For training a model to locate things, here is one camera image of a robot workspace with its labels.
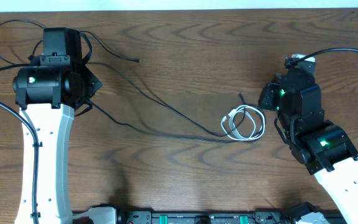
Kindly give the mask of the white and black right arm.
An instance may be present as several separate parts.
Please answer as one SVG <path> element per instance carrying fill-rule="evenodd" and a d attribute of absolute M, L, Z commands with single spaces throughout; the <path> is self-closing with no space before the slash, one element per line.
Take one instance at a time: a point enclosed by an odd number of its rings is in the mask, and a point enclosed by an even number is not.
<path fill-rule="evenodd" d="M 332 198 L 347 223 L 358 223 L 358 151 L 346 132 L 326 120 L 314 75 L 291 68 L 263 88 L 259 106 L 276 120 L 292 156 Z"/>

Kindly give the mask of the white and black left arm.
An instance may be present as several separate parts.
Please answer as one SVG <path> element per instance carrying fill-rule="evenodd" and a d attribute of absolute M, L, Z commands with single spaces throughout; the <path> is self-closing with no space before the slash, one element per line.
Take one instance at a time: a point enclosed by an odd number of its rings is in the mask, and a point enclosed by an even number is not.
<path fill-rule="evenodd" d="M 86 36 L 66 27 L 44 29 L 44 52 L 19 70 L 12 85 L 20 115 L 35 130 L 24 135 L 22 193 L 16 223 L 72 223 L 68 142 L 75 111 L 102 87 L 82 55 Z"/>

